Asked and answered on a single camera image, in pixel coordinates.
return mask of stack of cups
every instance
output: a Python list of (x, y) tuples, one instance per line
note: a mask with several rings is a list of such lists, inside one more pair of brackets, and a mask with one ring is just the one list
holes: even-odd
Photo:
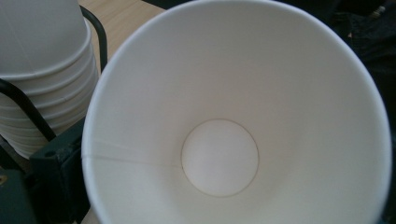
[[(86, 115), (98, 73), (77, 1), (2, 2), (0, 39), (0, 78), (21, 89), (56, 134)], [(1, 93), (0, 134), (24, 158), (48, 143)]]

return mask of wooden table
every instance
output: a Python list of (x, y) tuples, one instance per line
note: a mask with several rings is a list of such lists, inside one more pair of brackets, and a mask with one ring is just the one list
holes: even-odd
[[(92, 12), (104, 25), (107, 35), (108, 59), (137, 28), (164, 12), (164, 9), (138, 0), (78, 0), (78, 2)], [(91, 30), (95, 57), (99, 62), (98, 38), (92, 27)]]

